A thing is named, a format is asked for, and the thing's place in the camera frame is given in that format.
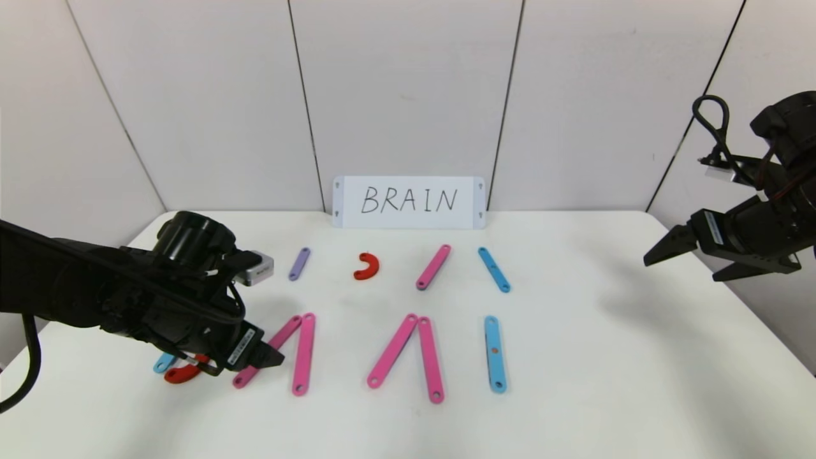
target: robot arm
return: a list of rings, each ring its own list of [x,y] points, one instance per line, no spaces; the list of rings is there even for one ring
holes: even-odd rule
[[[271,259],[238,250],[217,221],[179,212],[152,251],[51,239],[0,221],[0,247],[0,311],[24,315],[29,350],[39,347],[36,315],[149,342],[213,376],[283,362],[261,340],[264,331],[244,320],[233,285],[271,274]],[[185,352],[205,354],[215,366]]]
[[[713,100],[723,111],[714,128],[699,107]],[[726,213],[700,209],[677,225],[643,257],[646,266],[699,248],[733,263],[714,273],[715,281],[801,269],[796,253],[816,244],[816,91],[807,91],[765,108],[751,129],[769,145],[763,158],[732,156],[725,143],[728,105],[716,96],[698,98],[694,118],[716,141],[700,159],[709,168],[756,190],[756,196]],[[771,162],[776,157],[779,163]]]

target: pink plastic bar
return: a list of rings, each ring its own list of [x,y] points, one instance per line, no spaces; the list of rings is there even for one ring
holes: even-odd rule
[[[289,319],[289,322],[285,323],[283,328],[278,330],[277,333],[275,333],[275,336],[273,336],[271,340],[267,341],[267,343],[275,349],[281,349],[281,346],[286,342],[286,340],[289,339],[289,336],[292,336],[292,333],[300,328],[300,322],[301,319],[299,315]],[[244,368],[233,378],[233,386],[235,386],[236,389],[243,389],[250,383],[250,381],[252,381],[252,378],[255,377],[259,371],[259,368],[255,368],[251,365]]]
[[[433,342],[431,319],[419,318],[419,343],[422,346],[422,363],[425,366],[425,381],[428,383],[428,397],[431,403],[442,403],[445,391],[442,389],[442,374],[439,372],[437,346]]]
[[[397,333],[391,338],[391,342],[388,343],[383,355],[379,357],[374,369],[371,370],[371,373],[368,375],[368,386],[371,389],[376,389],[383,384],[394,362],[397,361],[397,357],[400,356],[402,348],[405,347],[408,342],[410,334],[414,331],[414,328],[416,328],[416,322],[416,314],[408,314],[405,320],[402,321],[402,325],[397,329]]]
[[[448,244],[439,247],[437,254],[433,256],[431,262],[428,263],[428,267],[425,268],[425,271],[422,272],[422,275],[420,275],[416,281],[416,287],[419,290],[428,288],[428,285],[431,284],[433,277],[437,275],[437,271],[442,267],[442,263],[445,262],[449,254],[450,246]]]
[[[308,379],[312,374],[312,350],[314,348],[314,326],[317,318],[314,314],[304,314],[300,325],[298,355],[295,357],[295,377],[292,378],[292,394],[306,395]]]

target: label on robot arm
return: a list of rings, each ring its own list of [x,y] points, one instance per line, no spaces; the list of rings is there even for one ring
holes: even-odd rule
[[[230,365],[233,365],[238,361],[238,357],[241,357],[241,354],[243,354],[244,349],[246,349],[246,345],[250,344],[250,340],[254,335],[255,330],[253,330],[252,328],[250,328],[249,330],[246,331],[246,333],[244,333],[244,337],[241,338],[241,340],[238,342],[238,345],[235,346],[235,350],[229,355],[229,359],[227,359],[227,362],[229,362]]]
[[[333,223],[340,228],[485,227],[480,177],[341,176],[332,185]]]
[[[712,214],[709,211],[705,211],[703,213],[706,215],[708,229],[712,232],[714,242],[717,243],[717,245],[723,245],[722,234],[720,234],[720,228],[716,225],[716,219],[714,218],[714,214]]]

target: red curved piece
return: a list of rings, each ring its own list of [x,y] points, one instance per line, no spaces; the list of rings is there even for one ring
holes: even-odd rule
[[[210,362],[210,358],[204,354],[196,354],[196,360],[202,363]],[[187,364],[181,368],[171,368],[168,370],[166,373],[164,373],[164,381],[171,384],[181,384],[198,376],[198,373],[200,372],[202,371],[195,365]]]
[[[354,271],[355,279],[357,280],[371,279],[374,277],[374,274],[377,274],[377,271],[379,271],[379,260],[377,260],[376,256],[373,256],[370,253],[361,253],[360,261],[368,263],[368,268],[365,268],[364,270]]]

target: purple plastic bar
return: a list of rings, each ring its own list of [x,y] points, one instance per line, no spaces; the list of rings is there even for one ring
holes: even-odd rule
[[[300,271],[304,270],[304,266],[306,266],[306,260],[308,260],[309,254],[312,253],[312,250],[308,247],[303,247],[300,249],[300,253],[298,254],[298,258],[295,260],[295,264],[292,265],[292,271],[289,271],[289,280],[298,280],[300,277]]]

